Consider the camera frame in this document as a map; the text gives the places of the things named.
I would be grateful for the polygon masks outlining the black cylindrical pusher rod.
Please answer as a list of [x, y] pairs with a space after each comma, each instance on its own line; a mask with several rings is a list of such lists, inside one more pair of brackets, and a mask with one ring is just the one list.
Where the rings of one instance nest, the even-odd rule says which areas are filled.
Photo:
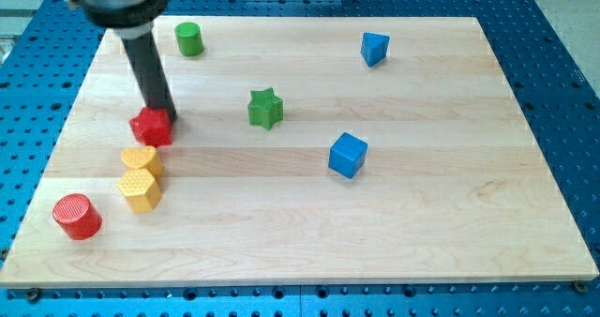
[[147, 32], [138, 38], [123, 38], [122, 43], [145, 106], [152, 110], [165, 110], [173, 123], [177, 112], [153, 34]]

